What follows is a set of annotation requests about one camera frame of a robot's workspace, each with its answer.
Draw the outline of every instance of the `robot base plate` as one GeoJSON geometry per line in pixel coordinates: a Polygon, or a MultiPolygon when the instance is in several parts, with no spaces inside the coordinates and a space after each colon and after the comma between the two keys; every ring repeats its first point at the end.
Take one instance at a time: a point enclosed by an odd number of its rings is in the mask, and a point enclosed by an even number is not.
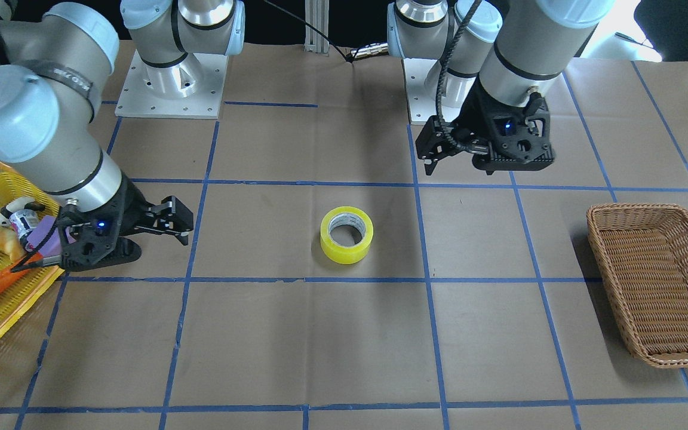
{"type": "Polygon", "coordinates": [[[205,81],[196,93],[183,99],[158,97],[145,85],[144,63],[137,52],[129,66],[124,88],[115,106],[116,116],[132,118],[218,119],[225,87],[227,57],[194,54],[203,66],[205,81]]]}

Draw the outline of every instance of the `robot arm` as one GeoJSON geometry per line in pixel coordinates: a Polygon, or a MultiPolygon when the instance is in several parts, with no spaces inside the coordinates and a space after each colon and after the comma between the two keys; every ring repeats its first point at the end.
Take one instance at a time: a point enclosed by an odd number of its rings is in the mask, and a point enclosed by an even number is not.
{"type": "MultiPolygon", "coordinates": [[[[470,0],[459,0],[458,4],[462,2],[470,0]]],[[[421,9],[444,4],[445,0],[399,3],[421,9]]],[[[556,154],[549,141],[551,118],[544,96],[613,3],[511,2],[458,118],[444,122],[439,115],[432,116],[416,140],[426,174],[432,174],[439,160],[461,152],[472,153],[475,168],[488,174],[499,170],[537,171],[552,164],[556,154]]],[[[459,51],[455,55],[469,54],[459,51]]],[[[443,63],[443,67],[452,70],[453,60],[450,65],[443,63]]]]}
{"type": "Polygon", "coordinates": [[[40,23],[0,20],[0,63],[9,63],[0,65],[0,160],[62,207],[62,254],[43,265],[79,272],[135,261],[142,251],[124,236],[186,244],[193,229],[187,207],[174,196],[148,203],[87,131],[117,51],[112,25],[76,3],[56,5],[40,23]]]}

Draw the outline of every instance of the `yellow tape roll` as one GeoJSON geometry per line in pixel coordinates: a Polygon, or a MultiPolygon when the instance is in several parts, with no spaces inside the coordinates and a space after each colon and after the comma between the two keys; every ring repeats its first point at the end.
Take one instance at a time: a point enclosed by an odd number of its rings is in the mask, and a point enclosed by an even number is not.
{"type": "Polygon", "coordinates": [[[323,253],[339,264],[353,264],[365,258],[368,250],[371,249],[373,240],[373,223],[362,210],[351,207],[341,206],[325,214],[320,223],[320,247],[323,253]],[[338,226],[353,226],[360,231],[363,237],[352,247],[344,247],[331,237],[333,229],[338,226]]]}

